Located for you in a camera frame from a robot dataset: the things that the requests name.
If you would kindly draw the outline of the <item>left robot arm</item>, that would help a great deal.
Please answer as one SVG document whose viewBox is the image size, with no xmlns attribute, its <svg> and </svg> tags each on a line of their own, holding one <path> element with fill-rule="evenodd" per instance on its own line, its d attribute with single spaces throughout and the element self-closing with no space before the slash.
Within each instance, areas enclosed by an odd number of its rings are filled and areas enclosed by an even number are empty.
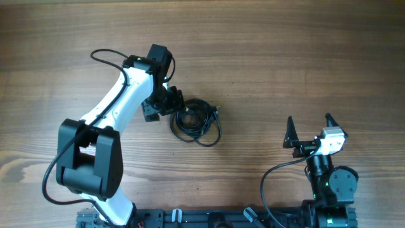
<svg viewBox="0 0 405 228">
<path fill-rule="evenodd" d="M 80 202 L 91 203 L 106 227 L 142 227 L 137 208 L 124 195 L 121 134 L 138 108 L 147 122 L 184 111 L 182 92 L 168 85 L 175 60 L 165 46 L 153 44 L 146 57 L 126 56 L 119 79 L 102 101 L 80 120 L 59 127 L 58 150 L 50 167 L 56 181 Z"/>
</svg>

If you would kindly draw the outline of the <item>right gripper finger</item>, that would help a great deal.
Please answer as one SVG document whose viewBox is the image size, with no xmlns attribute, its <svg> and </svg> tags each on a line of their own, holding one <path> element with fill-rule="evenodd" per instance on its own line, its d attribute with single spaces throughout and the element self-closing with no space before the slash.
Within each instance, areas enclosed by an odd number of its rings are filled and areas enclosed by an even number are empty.
<svg viewBox="0 0 405 228">
<path fill-rule="evenodd" d="M 299 138 L 297 136 L 296 127 L 292 116 L 287 119 L 287 130 L 285 133 L 283 148 L 296 148 L 299 146 Z"/>
<path fill-rule="evenodd" d="M 328 127 L 340 127 L 342 132 L 344 133 L 344 137 L 348 138 L 349 135 L 347 132 L 334 120 L 333 116 L 330 113 L 325 114 L 326 122 Z"/>
</svg>

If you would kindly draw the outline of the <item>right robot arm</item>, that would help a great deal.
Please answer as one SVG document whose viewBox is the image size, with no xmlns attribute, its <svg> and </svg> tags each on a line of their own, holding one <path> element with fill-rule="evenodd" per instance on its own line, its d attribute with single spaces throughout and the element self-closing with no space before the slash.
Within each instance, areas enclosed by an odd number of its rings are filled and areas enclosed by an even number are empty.
<svg viewBox="0 0 405 228">
<path fill-rule="evenodd" d="M 333 119 L 325 115 L 327 126 L 311 141 L 299 140 L 292 117 L 287 119 L 284 148 L 292 148 L 294 158 L 304 158 L 305 174 L 311 184 L 313 199 L 300 207 L 299 227 L 357 227 L 354 194 L 359 175 L 347 166 L 334 166 L 332 155 L 343 150 L 348 134 Z"/>
</svg>

